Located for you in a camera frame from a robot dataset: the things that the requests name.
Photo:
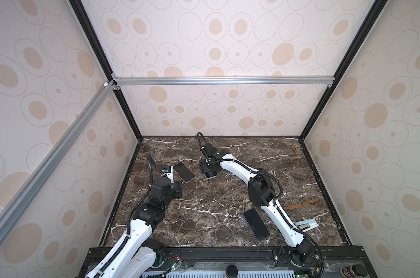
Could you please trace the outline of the blue phone black screen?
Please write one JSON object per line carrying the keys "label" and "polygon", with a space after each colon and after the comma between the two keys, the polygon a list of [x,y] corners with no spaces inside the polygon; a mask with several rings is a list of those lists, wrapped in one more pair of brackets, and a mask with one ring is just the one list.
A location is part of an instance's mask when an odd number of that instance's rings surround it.
{"label": "blue phone black screen", "polygon": [[174,171],[184,183],[186,183],[189,175],[194,174],[183,162],[179,162],[174,165]]}

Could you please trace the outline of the pink phone case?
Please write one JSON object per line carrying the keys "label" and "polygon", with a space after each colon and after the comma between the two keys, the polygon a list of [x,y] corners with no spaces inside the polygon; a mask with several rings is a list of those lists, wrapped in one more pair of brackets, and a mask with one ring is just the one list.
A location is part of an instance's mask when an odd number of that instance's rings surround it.
{"label": "pink phone case", "polygon": [[186,183],[189,183],[190,181],[192,181],[192,180],[194,180],[195,179],[195,175],[194,174],[191,174],[191,175],[189,175],[188,177],[187,177],[187,181],[186,181]]}

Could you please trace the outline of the light blue phone case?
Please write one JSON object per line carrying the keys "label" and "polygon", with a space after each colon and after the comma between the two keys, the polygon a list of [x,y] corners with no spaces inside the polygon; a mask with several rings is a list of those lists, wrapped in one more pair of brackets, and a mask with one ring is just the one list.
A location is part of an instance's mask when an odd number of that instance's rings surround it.
{"label": "light blue phone case", "polygon": [[204,176],[206,179],[211,179],[211,178],[215,178],[218,176],[218,173],[216,171],[206,171],[204,173]]}

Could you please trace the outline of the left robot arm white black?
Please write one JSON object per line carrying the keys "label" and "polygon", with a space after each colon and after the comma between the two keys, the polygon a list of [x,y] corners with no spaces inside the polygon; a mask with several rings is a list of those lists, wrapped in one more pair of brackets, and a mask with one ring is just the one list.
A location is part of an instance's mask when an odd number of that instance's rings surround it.
{"label": "left robot arm white black", "polygon": [[174,180],[174,169],[160,168],[148,154],[149,187],[131,210],[126,229],[108,254],[90,270],[87,278],[139,278],[164,261],[164,244],[150,236],[164,219],[171,201],[182,197],[182,183]]}

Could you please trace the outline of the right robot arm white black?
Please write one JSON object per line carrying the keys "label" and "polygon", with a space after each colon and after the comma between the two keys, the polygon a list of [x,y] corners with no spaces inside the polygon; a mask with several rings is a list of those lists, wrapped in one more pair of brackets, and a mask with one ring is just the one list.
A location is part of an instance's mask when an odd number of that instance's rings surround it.
{"label": "right robot arm white black", "polygon": [[266,170],[242,163],[225,149],[218,150],[210,143],[200,146],[200,151],[204,159],[199,160],[199,166],[206,178],[216,177],[220,171],[226,170],[248,186],[249,200],[277,226],[287,244],[287,256],[294,265],[303,266],[316,250],[320,251],[317,242],[292,222],[279,203],[284,190],[276,177]]}

